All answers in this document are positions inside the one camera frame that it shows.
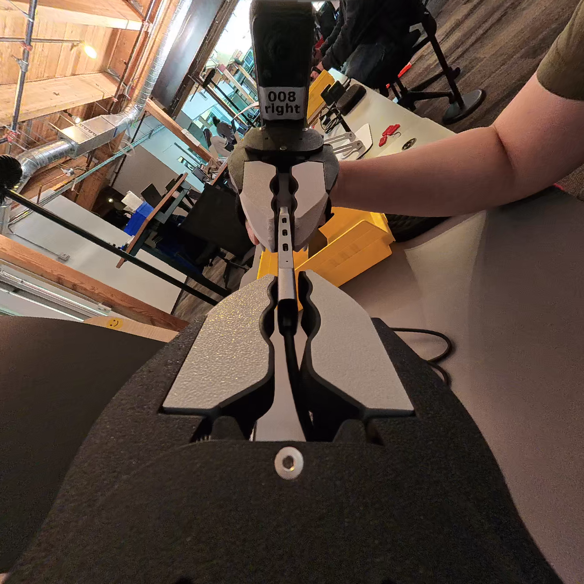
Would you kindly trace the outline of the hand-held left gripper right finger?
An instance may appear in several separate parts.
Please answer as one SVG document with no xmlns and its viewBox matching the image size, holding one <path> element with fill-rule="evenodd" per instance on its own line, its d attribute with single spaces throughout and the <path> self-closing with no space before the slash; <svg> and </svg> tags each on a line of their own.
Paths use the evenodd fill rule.
<svg viewBox="0 0 584 584">
<path fill-rule="evenodd" d="M 411 415 L 414 407 L 367 311 L 312 270 L 298 274 L 307 336 L 301 376 L 314 415 Z"/>
</svg>

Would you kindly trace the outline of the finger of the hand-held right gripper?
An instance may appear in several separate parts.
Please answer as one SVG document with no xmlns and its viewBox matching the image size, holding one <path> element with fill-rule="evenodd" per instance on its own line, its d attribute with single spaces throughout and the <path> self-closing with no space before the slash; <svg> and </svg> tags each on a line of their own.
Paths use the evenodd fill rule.
<svg viewBox="0 0 584 584">
<path fill-rule="evenodd" d="M 277 251 L 277 220 L 273 207 L 273 184 L 277 168 L 260 161 L 244 163 L 244 177 L 239 200 L 245 215 L 245 227 L 254 244 L 270 252 Z"/>
<path fill-rule="evenodd" d="M 328 194 L 325 189 L 324 165 L 321 162 L 302 162 L 291 167 L 291 177 L 297 183 L 294 194 L 293 250 L 308 246 L 324 215 Z"/>
</svg>

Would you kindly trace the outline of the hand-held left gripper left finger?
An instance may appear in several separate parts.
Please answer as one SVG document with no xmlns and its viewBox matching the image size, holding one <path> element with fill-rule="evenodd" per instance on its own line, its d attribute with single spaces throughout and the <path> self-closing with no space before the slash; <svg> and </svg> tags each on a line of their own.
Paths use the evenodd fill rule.
<svg viewBox="0 0 584 584">
<path fill-rule="evenodd" d="M 253 281 L 207 315 L 164 411 L 268 411 L 274 400 L 276 276 Z"/>
</svg>

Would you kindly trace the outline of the grey usb hub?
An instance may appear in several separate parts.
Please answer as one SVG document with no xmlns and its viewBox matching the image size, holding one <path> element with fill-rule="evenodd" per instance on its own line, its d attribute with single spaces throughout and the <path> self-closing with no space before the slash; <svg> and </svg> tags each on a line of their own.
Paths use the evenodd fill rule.
<svg viewBox="0 0 584 584">
<path fill-rule="evenodd" d="M 293 224 L 287 206 L 276 203 L 274 242 L 277 254 L 278 301 L 297 302 L 294 267 Z"/>
</svg>

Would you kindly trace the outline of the person's right forearm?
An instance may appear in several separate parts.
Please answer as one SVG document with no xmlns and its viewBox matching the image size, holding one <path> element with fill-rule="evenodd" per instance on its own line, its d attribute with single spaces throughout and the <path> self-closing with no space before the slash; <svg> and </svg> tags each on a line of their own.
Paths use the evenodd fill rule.
<svg viewBox="0 0 584 584">
<path fill-rule="evenodd" d="M 583 102 L 532 76 L 496 120 L 393 155 L 343 162 L 335 207 L 447 217 L 525 199 L 583 164 Z"/>
</svg>

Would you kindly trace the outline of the yellow plastic bin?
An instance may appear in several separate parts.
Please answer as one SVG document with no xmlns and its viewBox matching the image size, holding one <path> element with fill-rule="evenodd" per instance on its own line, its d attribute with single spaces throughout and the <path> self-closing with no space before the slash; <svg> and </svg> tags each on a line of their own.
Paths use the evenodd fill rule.
<svg viewBox="0 0 584 584">
<path fill-rule="evenodd" d="M 336 287 L 354 279 L 392 254 L 395 238 L 383 213 L 333 207 L 319 228 L 326 245 L 317 253 L 294 252 L 296 276 L 312 270 Z"/>
<path fill-rule="evenodd" d="M 335 79 L 332 75 L 324 70 L 320 72 L 318 77 L 310 84 L 307 107 L 307 121 L 309 126 L 314 125 L 318 115 L 326 106 L 326 102 L 322 97 L 322 92 L 334 83 Z"/>
</svg>

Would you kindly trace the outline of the white board stand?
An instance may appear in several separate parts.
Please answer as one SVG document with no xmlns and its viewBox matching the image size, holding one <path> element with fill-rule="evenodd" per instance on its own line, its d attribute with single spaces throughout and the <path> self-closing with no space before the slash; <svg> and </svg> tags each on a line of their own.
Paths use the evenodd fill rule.
<svg viewBox="0 0 584 584">
<path fill-rule="evenodd" d="M 356 161 L 369 152 L 373 146 L 369 124 L 361 126 L 356 132 L 338 132 L 328 135 L 324 143 L 332 147 L 339 161 Z"/>
</svg>

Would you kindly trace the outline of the dark ribbed object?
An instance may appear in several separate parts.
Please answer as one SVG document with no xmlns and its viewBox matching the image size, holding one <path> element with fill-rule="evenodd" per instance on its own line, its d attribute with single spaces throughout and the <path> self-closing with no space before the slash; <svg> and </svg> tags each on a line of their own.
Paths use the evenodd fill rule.
<svg viewBox="0 0 584 584">
<path fill-rule="evenodd" d="M 385 217 L 397 243 L 419 237 L 449 219 L 449 217 L 419 217 L 399 214 L 385 214 Z"/>
</svg>

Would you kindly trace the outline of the blue plastic bin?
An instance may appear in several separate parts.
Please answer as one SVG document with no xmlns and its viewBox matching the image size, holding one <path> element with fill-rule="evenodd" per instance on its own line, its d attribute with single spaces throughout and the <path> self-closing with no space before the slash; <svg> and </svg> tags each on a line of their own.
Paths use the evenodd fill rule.
<svg viewBox="0 0 584 584">
<path fill-rule="evenodd" d="M 151 205 L 149 205 L 146 201 L 143 201 L 142 204 L 132 214 L 123 231 L 129 236 L 135 236 L 140 230 L 142 224 L 147 221 L 148 216 L 153 210 L 154 208 Z"/>
</svg>

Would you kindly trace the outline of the silver ventilation ducts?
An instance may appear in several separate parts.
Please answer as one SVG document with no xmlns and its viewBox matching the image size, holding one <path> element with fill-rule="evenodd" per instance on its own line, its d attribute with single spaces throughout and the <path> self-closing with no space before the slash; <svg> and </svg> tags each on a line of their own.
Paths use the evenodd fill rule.
<svg viewBox="0 0 584 584">
<path fill-rule="evenodd" d="M 61 159 L 74 159 L 104 146 L 122 136 L 141 116 L 178 36 L 189 5 L 189 1 L 162 1 L 145 49 L 145 61 L 139 71 L 136 91 L 119 113 L 102 114 L 76 126 L 59 130 L 59 140 L 25 151 L 15 158 L 22 172 L 17 192 L 21 192 L 40 169 Z"/>
</svg>

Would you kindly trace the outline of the black boom pole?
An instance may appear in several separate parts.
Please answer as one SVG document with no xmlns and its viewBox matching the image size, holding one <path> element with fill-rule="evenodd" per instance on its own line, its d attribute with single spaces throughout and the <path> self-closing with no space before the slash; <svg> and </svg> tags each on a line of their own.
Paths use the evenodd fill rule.
<svg viewBox="0 0 584 584">
<path fill-rule="evenodd" d="M 87 240 L 35 211 L 12 223 L 9 237 L 17 243 L 41 252 L 49 259 L 68 255 L 69 259 L 62 266 L 71 267 L 155 308 L 165 312 L 172 311 L 182 292 L 181 288 L 135 263 L 126 261 L 121 267 L 117 267 L 121 258 L 110 249 L 113 246 L 121 247 L 129 241 L 129 236 L 125 232 L 62 195 L 53 198 L 43 208 L 101 239 L 107 244 L 107 248 Z"/>
</svg>

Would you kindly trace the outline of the wooden board with black panel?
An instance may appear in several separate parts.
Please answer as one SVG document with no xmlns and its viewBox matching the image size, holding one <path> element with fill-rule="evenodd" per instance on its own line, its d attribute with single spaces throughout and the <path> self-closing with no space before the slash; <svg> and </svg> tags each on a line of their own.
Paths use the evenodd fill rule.
<svg viewBox="0 0 584 584">
<path fill-rule="evenodd" d="M 95 420 L 165 342 L 1 316 L 1 573 L 28 547 Z"/>
</svg>

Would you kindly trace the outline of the black fuzzy microphone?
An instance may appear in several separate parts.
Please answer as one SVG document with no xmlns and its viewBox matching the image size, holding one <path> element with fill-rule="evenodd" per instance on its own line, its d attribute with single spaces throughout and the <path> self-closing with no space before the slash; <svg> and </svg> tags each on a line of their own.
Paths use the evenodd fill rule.
<svg viewBox="0 0 584 584">
<path fill-rule="evenodd" d="M 10 155 L 1 155 L 1 206 L 9 191 L 18 186 L 23 171 L 20 162 Z"/>
</svg>

